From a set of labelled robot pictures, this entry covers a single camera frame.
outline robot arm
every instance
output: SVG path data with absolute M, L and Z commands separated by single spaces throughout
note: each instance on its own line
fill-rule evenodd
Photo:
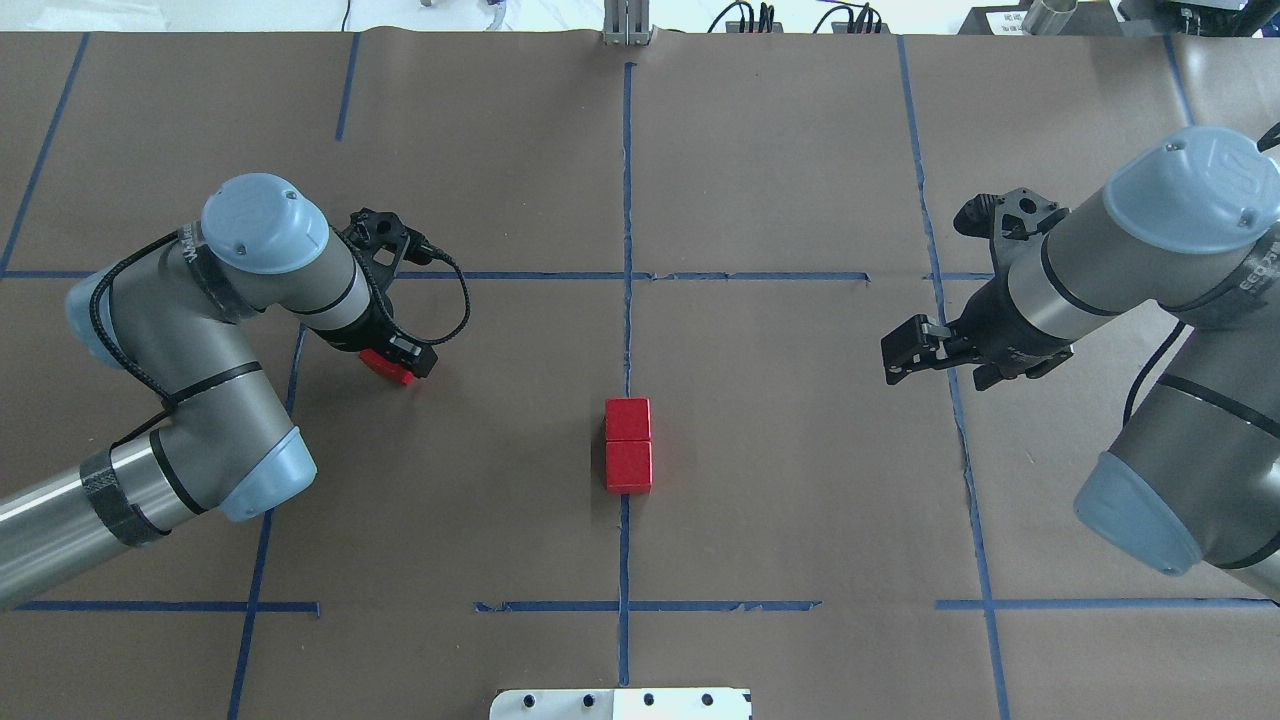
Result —
M 956 320 L 916 315 L 882 341 L 886 379 L 973 363 L 975 387 L 1038 378 L 1146 300 L 1196 328 L 1075 501 L 1151 568 L 1201 560 L 1280 598 L 1280 168 L 1244 136 L 1193 127 L 1120 169 L 1075 211 L 979 195 L 956 229 L 991 240 L 995 278 Z
M 339 233 L 288 182 L 256 173 L 224 183 L 200 223 L 77 284 L 67 299 L 73 332 L 155 391 L 164 411 L 0 502 L 0 609 L 206 510 L 247 520 L 310 486 L 315 462 L 238 323 L 282 305 L 376 372 L 425 377 L 433 346 L 462 325 L 422 341 L 396 324 L 385 291 L 403 259 L 442 259 L 462 279 L 394 214 L 361 210 Z

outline white floor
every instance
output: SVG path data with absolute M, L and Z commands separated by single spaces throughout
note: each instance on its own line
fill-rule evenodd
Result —
M 652 22 L 707 32 L 726 4 L 653 0 Z M 874 6 L 895 32 L 955 35 L 972 5 L 998 4 L 1001 0 L 884 0 Z M 499 15 L 486 0 L 434 0 L 430 8 L 420 0 L 351 0 L 347 29 L 483 31 L 495 20 L 499 29 L 508 31 L 599 29 L 604 18 L 603 0 L 506 0 L 503 5 Z M 777 0 L 773 5 L 787 32 L 812 32 L 832 8 L 824 0 Z M 5 0 L 0 3 L 0 31 L 326 31 L 339 29 L 346 9 L 346 0 Z M 842 18 L 842 13 L 832 15 Z

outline black cable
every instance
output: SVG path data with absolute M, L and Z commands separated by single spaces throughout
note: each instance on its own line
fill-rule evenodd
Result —
M 448 266 L 453 268 L 453 273 L 458 277 L 458 283 L 462 284 L 462 304 L 463 304 L 462 320 L 458 323 L 456 328 L 453 328 L 444 337 L 438 337 L 435 340 L 422 340 L 415 336 L 413 333 L 410 333 L 404 328 L 399 327 L 399 324 L 396 322 L 396 318 L 392 316 L 392 311 L 387 307 L 387 301 L 383 299 L 383 291 L 379 290 L 378 282 L 374 279 L 374 272 L 372 269 L 370 269 L 369 261 L 365 260 L 365 256 L 360 252 L 360 249 L 357 249 L 355 243 L 347 240 L 346 236 L 338 232 L 338 228 L 329 225 L 329 229 L 332 229 L 334 234 L 337 234 L 338 238 L 342 240 L 342 243 L 347 246 L 347 250 L 349 250 L 351 255 L 356 259 L 356 265 L 360 266 L 360 273 L 365 275 L 365 283 L 369 286 L 369 295 L 374 297 L 374 304 L 376 304 L 378 309 L 383 313 L 383 315 L 387 316 L 387 322 L 392 324 L 392 329 L 408 337 L 410 340 L 412 340 L 419 345 L 433 346 L 449 342 L 451 340 L 457 337 L 463 328 L 467 327 L 467 322 L 471 319 L 471 291 L 467 290 L 467 278 L 466 275 L 462 274 L 462 268 L 458 266 L 457 261 L 454 261 L 448 252 L 440 250 L 439 247 L 435 247 L 434 245 L 428 245 L 428 252 L 431 255 L 431 258 L 436 258 Z
M 733 8 L 739 8 L 739 13 L 742 14 L 742 32 L 746 32 L 748 27 L 755 24 L 755 8 L 753 8 L 750 3 L 745 3 L 744 0 L 737 0 L 736 3 L 730 3 L 728 5 L 726 5 L 724 9 L 721 10 L 721 14 L 716 15 L 716 19 L 712 20 L 712 27 L 707 28 L 707 32 L 716 32 L 717 23 L 719 23 L 721 19 L 724 15 L 727 15 L 728 12 L 732 10 Z M 748 13 L 751 14 L 750 20 L 746 19 Z
M 1280 0 L 1249 0 L 1233 18 L 1230 35 L 1252 37 L 1271 22 L 1276 13 L 1280 13 Z
M 1258 152 L 1266 152 L 1277 145 L 1280 145 L 1280 123 L 1271 126 L 1271 129 L 1258 138 Z
M 426 341 L 428 345 L 443 345 L 445 342 L 449 342 L 451 340 L 457 337 L 463 328 L 467 327 L 467 320 L 471 319 L 471 292 L 467 290 L 467 278 L 466 275 L 462 274 L 462 268 L 458 266 L 458 264 L 453 260 L 453 258 L 449 256 L 448 252 L 440 250 L 439 247 L 435 249 L 435 256 L 439 258 L 440 261 L 444 263 L 445 265 L 453 268 L 453 274 L 458 277 L 458 284 L 462 286 L 462 320 L 458 323 L 458 327 L 453 328 L 453 331 L 449 332 L 449 334 L 436 340 L 429 340 Z
M 861 10 L 858 10 L 858 19 L 854 20 L 854 27 L 849 28 L 849 32 L 863 35 L 863 23 L 867 23 L 867 29 L 872 26 L 872 6 L 863 5 Z
M 814 26 L 812 35 L 817 35 L 818 31 L 822 29 L 822 23 L 827 22 L 827 18 L 838 10 L 846 10 L 849 13 L 850 35 L 878 35 L 884 27 L 884 18 L 881 17 L 879 10 L 872 8 L 870 3 L 836 3 L 836 6 L 827 10 L 827 14 L 818 20 L 818 24 Z M 854 15 L 854 10 L 859 10 L 856 17 Z
M 1160 363 L 1160 359 L 1169 352 L 1169 348 L 1172 347 L 1175 342 L 1178 342 L 1178 337 L 1183 334 L 1183 331 L 1185 329 L 1187 323 L 1178 320 L 1178 324 L 1174 325 L 1174 329 L 1169 333 L 1169 337 L 1165 338 L 1165 342 L 1160 343 L 1160 347 L 1151 354 L 1147 364 L 1142 366 L 1142 370 L 1138 372 L 1138 377 L 1133 379 L 1133 387 L 1129 388 L 1129 396 L 1124 400 L 1124 419 L 1120 423 L 1121 427 L 1128 425 L 1129 419 L 1133 418 L 1133 406 L 1138 402 L 1138 388 L 1142 387 L 1147 375 L 1156 369 L 1156 364 Z
M 827 18 L 829 18 L 831 15 L 838 13 L 840 10 L 845 10 L 846 13 L 849 13 L 849 27 L 850 27 L 850 29 L 852 29 L 852 27 L 854 27 L 854 8 L 852 8 L 852 5 L 836 5 L 835 8 L 827 10 L 827 14 L 823 15 L 820 20 L 818 20 L 818 24 L 815 24 L 813 27 L 813 32 L 810 35 L 818 35 L 818 31 L 822 29 L 822 23 L 827 22 Z
M 164 247 L 165 245 L 169 245 L 174 240 L 178 240 L 178 232 L 179 231 L 173 231 L 172 233 L 161 237 L 160 240 L 133 252 L 124 260 L 120 260 L 119 263 L 113 265 L 111 269 L 102 275 L 102 279 L 97 282 L 97 286 L 93 287 L 93 292 L 90 293 L 88 297 L 88 320 L 93 325 L 93 334 L 97 336 L 99 342 L 101 342 L 102 346 L 106 347 L 106 351 L 111 355 L 113 359 L 115 359 L 116 363 L 120 364 L 122 368 L 125 369 L 125 372 L 137 378 L 137 380 L 141 382 L 142 384 L 147 386 L 147 388 L 150 388 L 151 392 L 160 396 L 160 404 L 164 405 L 168 413 L 172 413 L 174 407 L 173 396 L 170 396 L 163 387 L 160 387 L 160 383 L 157 383 L 155 378 L 148 375 L 146 370 L 143 370 L 137 363 L 134 363 L 128 355 L 125 355 L 123 350 L 120 350 L 119 343 L 116 343 L 115 340 L 111 338 L 111 334 L 106 332 L 106 325 L 102 323 L 102 309 L 99 305 L 102 302 L 102 296 L 106 295 L 106 291 L 111 288 L 111 284 L 115 282 L 115 278 L 120 273 L 123 273 L 125 269 L 129 268 L 129 265 L 137 263 L 142 258 L 146 258 L 147 255 L 155 252 L 156 250 Z
M 173 410 L 170 410 L 170 409 L 165 409 L 165 410 L 161 410 L 161 411 L 156 413 L 155 415 L 151 416 L 150 420 L 147 420 L 146 423 L 142 423 L 141 425 L 138 425 L 138 427 L 133 428 L 132 430 L 129 430 L 129 434 L 127 434 L 127 436 L 122 437 L 120 439 L 115 441 L 114 443 L 111 443 L 111 448 L 114 450 L 114 448 L 120 447 L 122 445 L 124 445 L 124 443 L 127 443 L 127 442 L 129 442 L 132 439 L 137 439 L 137 438 L 142 437 L 142 433 L 150 430 L 151 428 L 154 428 L 156 425 L 156 423 L 159 423 L 160 420 L 164 420 L 169 415 L 173 415 Z

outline cable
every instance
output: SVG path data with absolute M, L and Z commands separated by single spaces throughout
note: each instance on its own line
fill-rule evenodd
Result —
M 1129 388 L 1129 396 L 1124 400 L 1124 419 L 1121 420 L 1120 427 L 1128 425 L 1129 419 L 1133 418 L 1133 406 L 1138 401 L 1138 388 L 1142 387 L 1143 380 L 1146 380 L 1147 375 L 1156 369 L 1156 364 L 1160 363 L 1160 359 L 1169 352 L 1169 348 L 1172 347 L 1175 342 L 1178 342 L 1178 337 L 1183 334 L 1183 331 L 1185 329 L 1187 323 L 1178 320 L 1178 324 L 1174 325 L 1174 329 L 1169 333 L 1169 337 L 1165 338 L 1165 342 L 1160 343 L 1160 347 L 1151 354 L 1147 364 L 1138 372 L 1138 377 L 1133 379 L 1133 387 Z
M 707 28 L 707 32 L 716 32 L 716 24 L 719 23 L 721 18 L 727 15 L 728 12 L 732 10 L 733 8 L 739 8 L 739 13 L 741 13 L 742 15 L 742 32 L 746 32 L 746 28 L 755 24 L 755 8 L 753 8 L 750 3 L 744 3 L 742 0 L 737 0 L 736 3 L 730 3 L 728 5 L 726 5 L 724 9 L 721 10 L 721 14 L 716 15 L 716 19 L 712 20 L 712 27 Z M 750 20 L 746 19 L 748 13 L 750 13 L 751 17 Z
M 872 8 L 870 3 L 835 3 L 835 8 L 827 10 L 822 19 L 818 20 L 810 35 L 818 35 L 818 31 L 822 29 L 822 23 L 827 22 L 827 18 L 840 10 L 849 13 L 849 35 L 878 35 L 884 26 L 884 18 L 881 17 L 879 10 Z M 856 17 L 854 15 L 854 10 L 859 10 Z
M 147 372 L 143 370 L 141 365 L 138 365 L 128 355 L 125 355 L 124 351 L 120 348 L 119 343 L 116 343 L 115 340 L 111 337 L 111 334 L 106 332 L 106 325 L 102 323 L 102 309 L 99 305 L 102 302 L 102 296 L 106 295 L 106 291 L 111 288 L 111 284 L 115 282 L 115 278 L 125 269 L 128 269 L 129 265 L 137 263 L 138 260 L 146 258 L 147 255 L 155 252 L 156 250 L 164 247 L 165 245 L 169 245 L 175 240 L 178 240 L 178 231 L 174 231 L 161 237 L 160 240 L 152 242 L 151 245 L 143 247 L 142 250 L 133 252 L 124 260 L 120 260 L 119 263 L 113 265 L 111 269 L 106 272 L 106 274 L 102 275 L 102 279 L 97 282 L 97 286 L 93 287 L 93 292 L 90 293 L 88 297 L 88 320 L 93 325 L 93 334 L 97 336 L 99 342 L 101 342 L 102 346 L 106 347 L 106 351 L 111 355 L 113 359 L 115 359 L 116 363 L 120 364 L 122 368 L 125 369 L 125 372 L 137 378 L 137 380 L 141 382 L 142 384 L 147 386 L 147 388 L 150 388 L 151 392 L 159 395 L 160 404 L 164 405 L 165 410 L 168 410 L 169 413 L 172 413 L 174 407 L 173 396 L 170 396 L 163 387 L 160 387 L 160 383 L 157 383 L 155 378 L 148 375 Z
M 456 328 L 453 328 L 448 334 L 443 337 L 438 337 L 435 340 L 422 340 L 415 336 L 413 333 L 406 331 L 404 328 L 399 327 L 399 324 L 396 322 L 396 318 L 392 316 L 392 311 L 390 309 L 387 307 L 387 301 L 383 299 L 383 291 L 379 290 L 378 282 L 374 279 L 374 272 L 372 269 L 370 269 L 369 261 L 365 260 L 365 256 L 360 252 L 360 249 L 357 249 L 355 243 L 347 240 L 346 236 L 338 232 L 338 228 L 329 225 L 329 229 L 332 229 L 333 233 L 337 234 L 339 240 L 342 240 L 342 243 L 347 246 L 347 250 L 349 250 L 351 255 L 356 259 L 356 265 L 360 266 L 360 273 L 365 275 L 365 283 L 369 286 L 369 293 L 374 297 L 374 302 L 378 305 L 378 309 L 387 318 L 387 322 L 392 324 L 392 329 L 408 337 L 410 340 L 412 340 L 419 345 L 434 346 L 449 342 L 451 340 L 457 337 L 463 328 L 467 327 L 467 322 L 471 320 L 471 291 L 467 290 L 467 278 L 466 275 L 462 274 L 462 268 L 458 266 L 457 261 L 454 261 L 448 252 L 440 250 L 434 245 L 426 246 L 431 258 L 439 259 L 448 266 L 453 268 L 453 274 L 458 277 L 458 283 L 462 286 L 462 304 L 463 304 L 462 320 L 458 322 L 458 325 Z
M 851 5 L 836 5 L 835 8 L 827 10 L 827 14 L 823 15 L 820 20 L 818 20 L 818 24 L 813 26 L 813 32 L 810 35 L 818 35 L 818 31 L 822 29 L 822 23 L 827 22 L 827 18 L 829 18 L 831 15 L 833 15 L 833 14 L 841 12 L 841 10 L 845 10 L 846 13 L 849 13 L 849 27 L 852 28 L 854 27 L 854 8 Z
M 1277 145 L 1280 145 L 1280 123 L 1271 126 L 1271 129 L 1258 138 L 1258 152 L 1266 152 Z
M 777 12 L 777 5 L 760 3 L 760 22 L 758 23 L 760 32 L 773 32 L 773 15 L 776 15 Z
M 462 268 L 458 266 L 458 264 L 453 260 L 453 258 L 449 256 L 448 252 L 440 250 L 439 247 L 436 247 L 435 251 L 436 251 L 436 258 L 439 258 L 442 263 L 453 268 L 453 274 L 458 277 L 458 284 L 462 286 L 462 320 L 458 323 L 458 327 L 453 328 L 453 331 L 449 332 L 449 334 L 436 340 L 429 340 L 426 341 L 428 345 L 443 345 L 445 342 L 449 342 L 451 340 L 457 337 L 463 328 L 467 327 L 467 320 L 471 319 L 471 292 L 467 290 L 467 278 L 466 275 L 462 274 Z

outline logo on robot arm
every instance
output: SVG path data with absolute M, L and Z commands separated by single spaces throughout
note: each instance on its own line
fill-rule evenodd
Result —
M 200 243 L 196 240 L 196 228 L 191 223 L 182 225 L 182 236 L 178 241 L 182 242 L 182 256 L 187 260 L 187 264 L 195 263 Z
M 1258 295 L 1275 282 L 1276 260 L 1280 259 L 1280 240 L 1271 243 L 1266 255 L 1253 263 L 1249 275 L 1240 281 L 1240 290 L 1252 295 Z

